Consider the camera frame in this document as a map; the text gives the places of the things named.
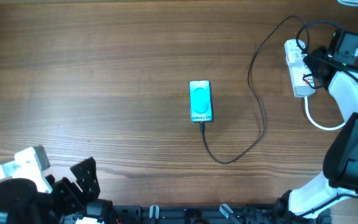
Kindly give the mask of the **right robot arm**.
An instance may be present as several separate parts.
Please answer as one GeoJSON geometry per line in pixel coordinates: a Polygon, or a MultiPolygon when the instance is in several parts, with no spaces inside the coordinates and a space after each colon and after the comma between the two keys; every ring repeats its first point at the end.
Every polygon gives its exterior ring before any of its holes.
{"type": "Polygon", "coordinates": [[[298,217],[316,218],[340,201],[358,198],[357,48],[358,34],[337,29],[329,47],[320,47],[303,60],[335,99],[345,124],[325,155],[322,173],[290,192],[288,210],[298,217]]]}

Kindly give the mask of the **blue Galaxy smartphone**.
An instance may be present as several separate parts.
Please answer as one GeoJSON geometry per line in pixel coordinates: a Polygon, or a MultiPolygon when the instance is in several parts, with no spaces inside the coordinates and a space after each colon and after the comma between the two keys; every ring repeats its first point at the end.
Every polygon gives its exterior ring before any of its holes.
{"type": "Polygon", "coordinates": [[[190,117],[194,123],[213,121],[213,104],[209,80],[189,82],[190,117]]]}

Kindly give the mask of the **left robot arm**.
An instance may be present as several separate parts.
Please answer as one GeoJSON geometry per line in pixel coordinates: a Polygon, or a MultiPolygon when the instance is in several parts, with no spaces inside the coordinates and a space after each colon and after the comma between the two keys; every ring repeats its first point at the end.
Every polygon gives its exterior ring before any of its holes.
{"type": "Polygon", "coordinates": [[[18,178],[0,183],[0,223],[119,223],[109,200],[99,199],[96,161],[90,157],[70,167],[76,182],[55,181],[51,193],[38,192],[34,181],[18,178]]]}

